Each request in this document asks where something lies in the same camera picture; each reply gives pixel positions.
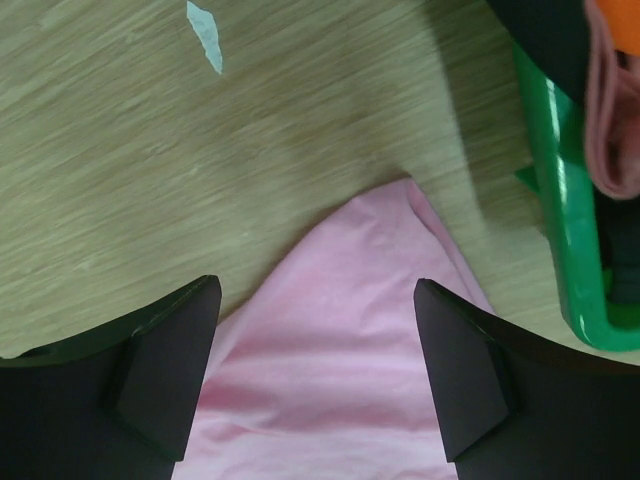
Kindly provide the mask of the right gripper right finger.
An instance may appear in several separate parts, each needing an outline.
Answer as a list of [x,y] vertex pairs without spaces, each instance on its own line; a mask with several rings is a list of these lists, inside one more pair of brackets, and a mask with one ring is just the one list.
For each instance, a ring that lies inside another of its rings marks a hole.
[[462,479],[635,479],[639,369],[568,348],[432,280],[414,305],[446,459]]

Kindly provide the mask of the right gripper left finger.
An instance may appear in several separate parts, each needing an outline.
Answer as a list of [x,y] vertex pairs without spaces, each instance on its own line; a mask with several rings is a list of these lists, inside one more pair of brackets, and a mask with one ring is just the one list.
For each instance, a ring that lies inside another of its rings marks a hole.
[[5,479],[168,479],[186,453],[221,286],[202,276],[1,363]]

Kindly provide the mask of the pink t shirt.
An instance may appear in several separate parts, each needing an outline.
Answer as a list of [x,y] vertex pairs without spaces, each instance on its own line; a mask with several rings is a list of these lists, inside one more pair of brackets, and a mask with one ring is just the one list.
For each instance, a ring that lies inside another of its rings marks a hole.
[[413,293],[489,302],[412,179],[313,228],[218,326],[177,479],[452,479]]

